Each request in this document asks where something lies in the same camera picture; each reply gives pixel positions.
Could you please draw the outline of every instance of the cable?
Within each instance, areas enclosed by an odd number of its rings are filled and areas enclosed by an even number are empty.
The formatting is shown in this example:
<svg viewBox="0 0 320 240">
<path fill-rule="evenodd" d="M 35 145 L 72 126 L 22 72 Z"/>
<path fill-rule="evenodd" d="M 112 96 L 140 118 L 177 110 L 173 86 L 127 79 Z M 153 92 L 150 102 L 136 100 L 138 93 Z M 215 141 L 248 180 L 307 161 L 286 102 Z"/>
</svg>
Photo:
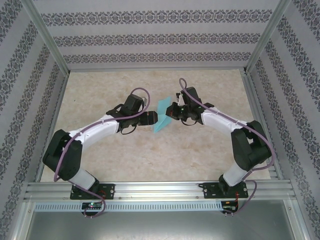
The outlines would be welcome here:
<svg viewBox="0 0 320 240">
<path fill-rule="evenodd" d="M 223 211 L 225 211 L 225 212 L 228 213 L 228 214 L 226 213 L 226 216 L 234 216 L 234 215 L 238 214 L 239 212 L 241 212 L 241 211 L 248 205 L 248 203 L 250 202 L 250 200 L 254 197 L 254 195 L 255 195 L 255 193 L 256 193 L 256 191 L 257 191 L 257 187 L 258 187 L 257 182 L 256 182 L 255 180 L 246 180 L 245 182 L 252 182 L 252 183 L 254 183 L 253 192 L 251 193 L 251 195 L 250 195 L 250 197 L 248 198 L 248 200 L 245 201 L 245 203 L 243 204 L 243 206 L 242 206 L 240 209 L 238 209 L 238 211 L 232 212 L 232 211 L 229 211 L 229 210 L 227 210 L 227 209 L 223 209 Z"/>
<path fill-rule="evenodd" d="M 197 121 L 194 121 L 193 124 L 186 124 L 185 121 L 182 121 L 182 119 L 181 119 L 181 122 L 182 122 L 182 124 L 185 125 L 185 126 L 193 126 L 193 125 L 195 125 L 195 124 L 197 123 Z"/>
<path fill-rule="evenodd" d="M 135 126 L 134 127 L 134 129 L 132 130 L 132 131 L 130 131 L 130 132 L 126 132 L 126 133 L 123 133 L 122 131 L 123 131 L 123 129 L 121 130 L 121 134 L 122 135 L 128 135 L 128 134 L 132 134 L 135 130 L 136 130 L 136 128 L 137 128 L 137 126 Z"/>
<path fill-rule="evenodd" d="M 106 119 L 106 120 L 101 120 L 101 121 L 94 122 L 94 123 L 92 123 L 91 125 L 89 125 L 89 126 L 85 127 L 84 129 L 82 129 L 82 130 L 81 130 L 80 132 L 78 132 L 76 135 L 74 135 L 74 136 L 68 141 L 68 143 L 65 145 L 65 147 L 64 147 L 64 149 L 63 149 L 63 151 L 62 151 L 62 154 L 61 154 L 61 156 L 60 156 L 59 162 L 58 162 L 58 164 L 57 164 L 57 166 L 56 166 L 56 169 L 55 169 L 55 172 L 54 172 L 54 177 L 53 177 L 53 181 L 54 181 L 54 182 L 56 182 L 56 181 L 58 181 L 58 180 L 60 179 L 60 177 L 58 177 L 58 173 L 59 173 L 59 171 L 60 171 L 61 164 L 62 164 L 62 162 L 63 162 L 63 160 L 64 160 L 64 157 L 65 157 L 65 155 L 66 155 L 66 152 L 68 151 L 69 146 L 71 145 L 71 143 L 72 143 L 77 137 L 79 137 L 79 136 L 80 136 L 81 134 L 83 134 L 85 131 L 91 129 L 92 127 L 94 127 L 94 126 L 96 126 L 96 125 L 103 124 L 103 123 L 106 123 L 106 122 L 116 121 L 116 120 L 132 119 L 132 118 L 135 118 L 135 117 L 140 116 L 141 114 L 143 114 L 143 113 L 148 109 L 148 107 L 149 107 L 149 105 L 150 105 L 150 100 L 151 100 L 149 92 L 148 92 L 146 89 L 144 89 L 143 87 L 136 87 L 135 89 L 133 89 L 133 90 L 131 91 L 130 94 L 134 93 L 136 90 L 142 90 L 142 91 L 144 91 L 144 92 L 147 94 L 147 96 L 148 96 L 148 102 L 147 102 L 145 108 L 142 109 L 142 111 L 140 111 L 140 112 L 138 112 L 137 114 L 132 115 L 132 116 L 114 117 L 114 118 L 109 118 L 109 119 Z M 88 194 L 91 194 L 91 195 L 93 195 L 93 196 L 101 199 L 101 202 L 103 203 L 103 209 L 102 209 L 102 211 L 98 212 L 98 213 L 97 213 L 96 215 L 94 215 L 94 216 L 87 216 L 87 215 L 86 215 L 86 210 L 84 210 L 84 216 L 85 216 L 85 217 L 90 217 L 90 218 L 92 219 L 92 218 L 98 217 L 99 215 L 101 215 L 101 214 L 105 211 L 105 209 L 106 209 L 106 201 L 104 200 L 104 198 L 103 198 L 102 196 L 100 196 L 100 195 L 98 195 L 98 194 L 96 194 L 96 193 L 94 193 L 94 192 L 91 192 L 91 191 L 89 191 L 89 190 L 87 190 L 87 189 L 85 189 L 85 188 L 83 188 L 83 187 L 81 187 L 81 186 L 79 186 L 79 185 L 76 185 L 76 184 L 74 184 L 74 183 L 71 182 L 71 181 L 69 181 L 69 182 L 70 182 L 71 184 L 73 184 L 74 186 L 76 186 L 77 188 L 81 189 L 82 191 L 84 191 L 84 192 L 86 192 L 86 193 L 88 193 Z"/>
<path fill-rule="evenodd" d="M 184 91 L 184 93 L 185 93 L 189 98 L 191 98 L 193 101 L 195 101 L 197 104 L 199 104 L 201 107 L 203 107 L 204 109 L 209 110 L 210 112 L 212 112 L 212 113 L 214 113 L 214 114 L 217 114 L 217 115 L 222 116 L 223 118 L 229 120 L 229 121 L 232 122 L 232 123 L 235 123 L 235 124 L 240 125 L 241 127 L 249 130 L 249 132 L 252 132 L 252 133 L 256 134 L 256 135 L 257 135 L 259 138 L 261 138 L 261 139 L 265 142 L 265 144 L 268 146 L 269 150 L 271 151 L 271 161 L 269 162 L 269 164 L 267 164 L 266 166 L 262 166 L 262 167 L 257 167 L 257 168 L 251 169 L 251 170 L 242 178 L 242 180 L 245 180 L 252 172 L 258 171 L 258 170 L 267 169 L 267 168 L 271 167 L 271 166 L 274 164 L 275 158 L 276 158 L 275 150 L 274 150 L 274 148 L 272 147 L 272 145 L 269 143 L 269 141 L 268 141 L 264 136 L 262 136 L 259 132 L 257 132 L 256 130 L 252 129 L 251 127 L 249 127 L 249 126 L 247 126 L 247 125 L 244 125 L 244 124 L 242 124 L 241 122 L 236 121 L 236 120 L 234 120 L 233 118 L 231 118 L 231 117 L 223 114 L 222 112 L 215 111 L 215 110 L 213 110 L 213 109 L 205 106 L 205 105 L 202 104 L 201 102 L 199 102 L 197 99 L 195 99 L 193 96 L 191 96 L 190 93 L 188 93 L 188 91 L 186 90 L 187 82 L 186 82 L 186 80 L 185 80 L 184 78 L 180 78 L 180 79 L 179 79 L 179 84 L 180 84 L 182 90 Z"/>
</svg>

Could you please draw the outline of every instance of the beige floor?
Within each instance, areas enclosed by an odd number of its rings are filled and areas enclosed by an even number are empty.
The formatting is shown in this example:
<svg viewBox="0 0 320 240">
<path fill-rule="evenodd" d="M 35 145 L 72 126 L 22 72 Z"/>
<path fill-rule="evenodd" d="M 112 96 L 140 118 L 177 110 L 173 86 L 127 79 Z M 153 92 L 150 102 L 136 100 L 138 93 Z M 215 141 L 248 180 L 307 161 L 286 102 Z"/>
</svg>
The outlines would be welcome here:
<svg viewBox="0 0 320 240">
<path fill-rule="evenodd" d="M 204 103 L 240 120 L 253 119 L 238 70 L 88 72 L 71 73 L 56 130 L 75 130 L 96 121 L 136 87 L 150 92 L 149 110 L 156 110 L 158 100 L 176 99 L 179 78 L 194 86 Z M 81 166 L 100 181 L 206 181 L 217 180 L 233 162 L 230 137 L 200 124 L 172 121 L 155 134 L 150 126 L 141 126 L 133 134 L 109 136 L 83 153 Z M 262 170 L 249 178 L 270 175 Z M 41 181 L 52 180 L 53 172 L 46 167 Z"/>
</svg>

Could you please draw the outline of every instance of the blue cloth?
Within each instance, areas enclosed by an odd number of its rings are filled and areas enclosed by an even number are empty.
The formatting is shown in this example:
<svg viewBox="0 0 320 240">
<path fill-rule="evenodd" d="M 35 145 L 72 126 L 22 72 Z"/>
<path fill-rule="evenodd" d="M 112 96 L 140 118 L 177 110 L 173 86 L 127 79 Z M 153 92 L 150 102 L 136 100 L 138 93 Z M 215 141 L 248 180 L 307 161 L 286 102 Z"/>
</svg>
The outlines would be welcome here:
<svg viewBox="0 0 320 240">
<path fill-rule="evenodd" d="M 167 108 L 171 105 L 171 97 L 168 96 L 167 98 L 158 101 L 158 108 L 157 108 L 157 114 L 158 114 L 158 122 L 153 125 L 153 132 L 157 133 L 161 129 L 163 129 L 165 126 L 167 126 L 169 123 L 171 123 L 172 119 L 171 117 L 168 117 L 166 115 Z"/>
</svg>

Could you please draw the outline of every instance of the mounting plate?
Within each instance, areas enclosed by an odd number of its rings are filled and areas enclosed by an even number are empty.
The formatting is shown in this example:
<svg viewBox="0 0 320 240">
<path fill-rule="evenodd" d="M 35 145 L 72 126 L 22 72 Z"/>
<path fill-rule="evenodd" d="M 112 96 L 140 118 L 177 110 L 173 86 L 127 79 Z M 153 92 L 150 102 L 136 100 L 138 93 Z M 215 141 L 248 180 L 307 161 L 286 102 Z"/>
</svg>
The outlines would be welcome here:
<svg viewBox="0 0 320 240">
<path fill-rule="evenodd" d="M 102 196 L 105 200 L 113 200 L 115 195 L 115 185 L 111 183 L 100 183 L 96 194 Z M 71 200 L 99 200 L 96 196 L 93 196 L 79 188 L 72 186 Z"/>
<path fill-rule="evenodd" d="M 238 193 L 238 198 L 244 199 L 248 198 L 248 190 L 245 182 L 240 182 L 239 184 L 230 187 L 227 194 L 224 193 L 219 188 L 218 182 L 204 182 L 198 185 L 203 189 L 203 196 L 205 199 L 233 199 L 236 198 Z"/>
</svg>

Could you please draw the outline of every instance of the decorative border pattern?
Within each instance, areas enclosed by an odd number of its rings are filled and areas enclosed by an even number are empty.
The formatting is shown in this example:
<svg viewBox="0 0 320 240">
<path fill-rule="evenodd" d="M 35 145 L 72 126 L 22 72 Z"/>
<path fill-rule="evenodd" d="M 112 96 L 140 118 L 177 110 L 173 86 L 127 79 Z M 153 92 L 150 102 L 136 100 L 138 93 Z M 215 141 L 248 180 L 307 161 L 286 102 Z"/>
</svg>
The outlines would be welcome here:
<svg viewBox="0 0 320 240">
<path fill-rule="evenodd" d="M 250 52 L 166 52 L 64 55 L 67 64 L 247 61 Z"/>
<path fill-rule="evenodd" d="M 2 43 L 9 32 L 12 24 L 21 12 L 22 4 L 19 0 L 7 0 L 0 10 L 0 43 Z"/>
<path fill-rule="evenodd" d="M 14 113 L 14 117 L 12 119 L 12 122 L 10 123 L 9 130 L 7 131 L 8 134 L 4 137 L 4 143 L 2 144 L 2 148 L 0 148 L 0 180 L 4 178 L 3 175 L 7 170 L 7 165 L 9 164 L 12 152 L 14 151 L 14 147 L 19 138 L 21 128 L 28 114 L 29 107 L 34 98 L 38 83 L 40 81 L 42 73 L 44 72 L 44 68 L 46 66 L 49 55 L 50 51 L 47 46 L 44 45 L 35 63 L 26 88 L 23 91 L 17 110 Z"/>
<path fill-rule="evenodd" d="M 95 36 L 55 36 L 58 47 L 162 45 L 162 44 L 256 44 L 260 33 L 181 33 Z"/>
<path fill-rule="evenodd" d="M 305 171 L 301 167 L 301 162 L 299 161 L 299 157 L 296 154 L 295 145 L 290 137 L 290 133 L 287 129 L 286 122 L 284 121 L 284 117 L 283 117 L 283 114 L 280 110 L 278 101 L 276 99 L 276 95 L 273 91 L 273 88 L 270 84 L 266 69 L 263 66 L 263 63 L 260 58 L 256 62 L 255 68 L 256 68 L 257 73 L 260 77 L 260 81 L 262 83 L 265 95 L 267 97 L 267 101 L 269 103 L 270 110 L 273 114 L 273 119 L 276 123 L 277 129 L 279 131 L 279 136 L 282 140 L 284 150 L 286 152 L 289 163 L 291 165 L 292 173 L 295 177 L 295 181 L 297 182 L 298 189 L 300 190 L 300 194 L 303 198 L 305 210 L 308 213 L 309 220 L 312 222 L 312 226 L 314 227 L 315 235 L 318 238 L 320 238 L 320 212 L 318 211 L 319 208 L 318 208 L 318 206 L 316 206 L 316 200 L 312 196 L 312 191 L 309 189 L 310 185 L 306 181 L 307 177 L 305 175 Z M 252 82 L 253 82 L 253 86 L 255 88 L 255 92 L 257 93 L 257 96 L 258 96 L 256 85 L 255 85 L 254 81 L 252 81 Z M 262 106 L 262 103 L 260 101 L 259 96 L 258 96 L 258 100 L 259 100 L 259 104 Z M 263 112 L 263 116 L 264 116 L 264 119 L 266 120 L 266 123 L 267 123 L 267 118 L 266 118 L 266 115 L 264 112 Z"/>
<path fill-rule="evenodd" d="M 42 124 L 45 120 L 45 115 L 48 109 L 48 105 L 50 102 L 50 98 L 52 96 L 52 93 L 55 88 L 55 84 L 57 82 L 57 77 L 59 74 L 59 67 L 58 64 L 55 63 L 53 66 L 53 70 L 50 74 L 47 86 L 45 88 L 44 94 L 42 96 L 41 103 L 39 105 L 37 114 L 35 116 L 34 123 L 31 128 L 30 135 L 28 137 L 26 147 L 23 151 L 22 159 L 20 160 L 20 167 L 17 169 L 17 172 L 15 174 L 15 180 L 13 181 L 13 186 L 11 187 L 10 190 L 10 195 L 8 196 L 8 201 L 5 203 L 5 209 L 2 212 L 2 218 L 0 219 L 0 239 L 6 239 L 7 233 L 9 232 L 9 226 L 13 220 L 13 216 L 15 213 L 15 209 L 17 208 L 18 202 L 19 202 L 19 197 L 21 194 L 22 186 L 24 184 L 24 181 L 26 179 L 26 175 L 28 173 L 28 168 L 30 166 L 30 161 L 32 160 L 32 156 L 34 154 L 35 146 L 37 144 L 37 139 L 40 134 L 40 130 L 42 127 Z M 64 83 L 62 81 L 59 94 L 58 94 L 58 99 L 60 97 L 62 87 Z M 58 101 L 55 103 L 54 111 L 51 117 L 50 125 L 49 125 L 49 130 L 53 121 L 53 118 L 55 116 L 55 111 L 57 109 Z"/>
<path fill-rule="evenodd" d="M 101 11 L 41 14 L 51 26 L 177 23 L 266 23 L 272 10 Z"/>
<path fill-rule="evenodd" d="M 34 44 L 38 31 L 36 26 L 30 21 L 23 36 L 19 42 L 18 47 L 14 50 L 14 54 L 10 59 L 10 63 L 4 70 L 4 74 L 0 79 L 0 112 L 3 110 L 3 106 L 6 104 L 11 88 L 17 81 L 17 77 L 26 61 L 27 55 Z"/>
<path fill-rule="evenodd" d="M 266 44 L 264 49 L 272 63 L 274 72 L 279 80 L 280 86 L 282 87 L 283 94 L 290 106 L 296 126 L 298 127 L 304 141 L 304 145 L 310 154 L 310 159 L 313 160 L 313 166 L 317 169 L 316 174 L 320 174 L 320 145 L 316 142 L 317 138 L 314 136 L 315 133 L 312 128 L 310 128 L 308 118 L 306 117 L 298 96 L 295 93 L 294 86 L 291 84 L 285 67 L 271 40 Z"/>
<path fill-rule="evenodd" d="M 314 0 L 293 0 L 294 5 L 308 24 L 313 35 L 320 42 L 320 7 Z"/>
<path fill-rule="evenodd" d="M 320 112 L 320 82 L 318 73 L 315 71 L 313 64 L 309 60 L 309 57 L 307 57 L 307 53 L 304 51 L 285 16 L 282 17 L 277 28 Z"/>
</svg>

